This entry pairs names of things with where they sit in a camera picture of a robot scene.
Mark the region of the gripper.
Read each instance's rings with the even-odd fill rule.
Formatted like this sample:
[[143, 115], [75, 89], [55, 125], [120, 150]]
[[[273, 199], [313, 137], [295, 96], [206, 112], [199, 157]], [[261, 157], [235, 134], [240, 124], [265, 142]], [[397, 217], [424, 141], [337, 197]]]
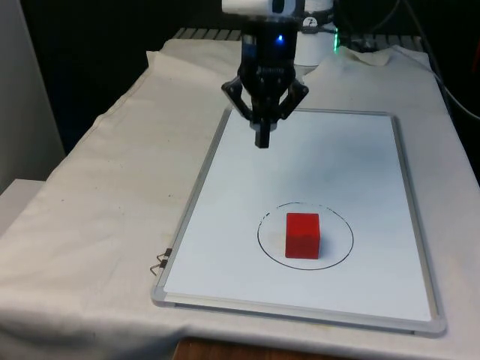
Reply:
[[[255, 146], [268, 148], [270, 133], [279, 120], [286, 120], [304, 100], [309, 88], [295, 78], [294, 58], [298, 23], [287, 18], [253, 18], [241, 29], [239, 77], [225, 82], [222, 92], [255, 131]], [[242, 100], [243, 86], [251, 95], [282, 95], [269, 102], [261, 121]]]

